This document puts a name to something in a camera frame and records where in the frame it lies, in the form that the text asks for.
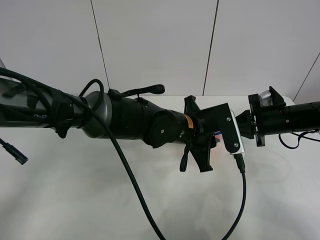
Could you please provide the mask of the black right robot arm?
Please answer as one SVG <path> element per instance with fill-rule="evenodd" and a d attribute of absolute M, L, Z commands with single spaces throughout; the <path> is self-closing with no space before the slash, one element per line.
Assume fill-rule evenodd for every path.
<path fill-rule="evenodd" d="M 320 131 L 320 103 L 287 105 L 284 98 L 270 86 L 261 94 L 248 96 L 250 109 L 236 117 L 240 135 L 255 139 L 264 147 L 265 136 L 297 133 L 299 139 Z"/>

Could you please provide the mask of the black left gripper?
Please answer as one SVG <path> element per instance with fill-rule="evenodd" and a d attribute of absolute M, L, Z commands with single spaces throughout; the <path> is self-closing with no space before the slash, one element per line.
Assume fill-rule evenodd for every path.
<path fill-rule="evenodd" d="M 214 133 L 221 132 L 224 146 L 229 153 L 237 151 L 237 130 L 228 103 L 200 109 L 196 97 L 184 99 L 184 113 L 194 123 L 195 132 L 191 137 L 190 152 L 201 173 L 212 171 L 210 166 L 211 148 L 216 147 Z"/>

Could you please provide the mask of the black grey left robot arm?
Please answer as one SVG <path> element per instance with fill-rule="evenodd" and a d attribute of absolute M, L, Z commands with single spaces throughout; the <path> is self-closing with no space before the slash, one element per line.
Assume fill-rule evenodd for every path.
<path fill-rule="evenodd" d="M 110 134 L 121 140 L 142 140 L 156 149 L 168 143 L 185 144 L 180 170 L 187 168 L 191 154 L 201 172 L 211 171 L 210 151 L 215 133 L 224 138 L 226 150 L 241 149 L 235 117 L 228 104 L 199 109 L 194 96 L 184 100 L 184 111 L 161 108 L 141 94 L 162 94 L 161 84 L 123 93 L 111 89 L 79 96 L 44 84 L 29 87 L 12 79 L 0 81 L 0 125 L 2 127 L 52 128 L 65 138 L 70 128 L 82 129 L 94 139 Z"/>

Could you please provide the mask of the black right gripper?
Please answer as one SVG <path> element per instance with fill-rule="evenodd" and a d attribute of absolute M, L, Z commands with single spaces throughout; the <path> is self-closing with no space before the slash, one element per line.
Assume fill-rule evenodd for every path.
<path fill-rule="evenodd" d="M 244 138 L 256 140 L 257 147 L 264 147 L 265 136 L 272 135 L 275 132 L 277 120 L 280 112 L 285 109 L 286 102 L 284 98 L 272 87 L 269 89 L 272 95 L 273 105 L 262 106 L 259 94 L 248 96 L 250 110 L 245 110 L 236 117 L 240 135 Z M 275 123 L 271 123 L 271 117 L 275 117 Z"/>

